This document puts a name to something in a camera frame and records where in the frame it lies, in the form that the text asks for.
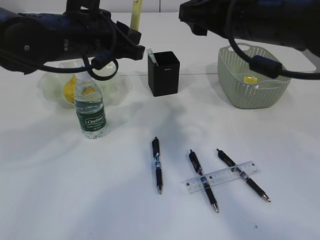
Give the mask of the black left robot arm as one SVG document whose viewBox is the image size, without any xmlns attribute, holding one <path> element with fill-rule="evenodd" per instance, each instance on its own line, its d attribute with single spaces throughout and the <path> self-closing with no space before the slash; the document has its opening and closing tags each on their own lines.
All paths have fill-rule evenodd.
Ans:
<svg viewBox="0 0 320 240">
<path fill-rule="evenodd" d="M 118 59 L 139 61 L 145 51 L 140 38 L 98 7 L 69 6 L 62 14 L 0 10 L 0 66 L 25 75 L 92 72 Z"/>
</svg>

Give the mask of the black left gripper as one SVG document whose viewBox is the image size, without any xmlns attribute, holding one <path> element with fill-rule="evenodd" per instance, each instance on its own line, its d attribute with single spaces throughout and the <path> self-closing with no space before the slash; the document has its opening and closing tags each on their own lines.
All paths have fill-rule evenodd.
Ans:
<svg viewBox="0 0 320 240">
<path fill-rule="evenodd" d="M 126 24 L 111 19 L 111 13 L 104 9 L 66 10 L 63 14 L 63 39 L 68 49 L 62 51 L 62 59 L 79 59 L 108 56 L 113 59 L 143 59 L 145 47 L 140 45 L 142 34 Z"/>
</svg>

